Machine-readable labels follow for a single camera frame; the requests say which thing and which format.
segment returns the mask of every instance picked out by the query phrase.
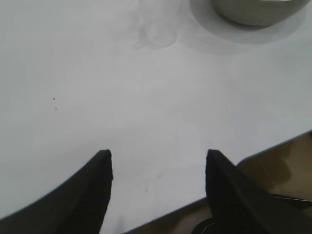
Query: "stainless steel bowl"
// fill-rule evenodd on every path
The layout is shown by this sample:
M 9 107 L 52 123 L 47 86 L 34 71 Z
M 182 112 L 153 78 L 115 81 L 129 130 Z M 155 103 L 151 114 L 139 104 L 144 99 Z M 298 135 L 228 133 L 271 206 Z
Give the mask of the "stainless steel bowl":
M 212 0 L 216 11 L 230 21 L 270 26 L 302 9 L 310 0 Z

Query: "metal bowl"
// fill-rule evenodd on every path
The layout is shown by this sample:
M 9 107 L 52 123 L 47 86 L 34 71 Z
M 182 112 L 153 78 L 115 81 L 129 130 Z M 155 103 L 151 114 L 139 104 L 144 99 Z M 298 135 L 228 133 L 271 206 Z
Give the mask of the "metal bowl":
M 270 26 L 302 9 L 310 0 L 212 0 L 226 19 L 249 26 Z

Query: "small dark speck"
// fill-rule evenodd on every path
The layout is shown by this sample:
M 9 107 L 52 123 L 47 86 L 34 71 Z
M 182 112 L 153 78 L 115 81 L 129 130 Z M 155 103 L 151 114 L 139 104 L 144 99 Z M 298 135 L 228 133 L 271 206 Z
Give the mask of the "small dark speck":
M 162 173 L 159 173 L 158 175 L 157 175 L 157 179 L 160 179 L 160 178 L 162 178 L 162 176 L 164 175 L 164 173 L 162 172 Z

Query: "wooden floor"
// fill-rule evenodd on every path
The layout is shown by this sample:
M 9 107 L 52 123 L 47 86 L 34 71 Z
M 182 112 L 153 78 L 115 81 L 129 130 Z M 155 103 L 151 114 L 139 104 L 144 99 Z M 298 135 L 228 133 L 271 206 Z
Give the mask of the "wooden floor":
M 304 135 L 237 166 L 266 190 L 312 200 L 312 136 Z M 190 234 L 211 217 L 205 200 L 144 225 L 130 234 Z

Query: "white tabletop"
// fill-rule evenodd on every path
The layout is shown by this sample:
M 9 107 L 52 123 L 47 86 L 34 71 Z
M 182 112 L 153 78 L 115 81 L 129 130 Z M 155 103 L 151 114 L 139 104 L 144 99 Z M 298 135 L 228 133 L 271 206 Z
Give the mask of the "white tabletop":
M 238 163 L 312 129 L 312 5 L 261 30 L 203 9 L 0 1 L 0 217 L 110 149 L 119 234 L 203 198 L 208 148 Z

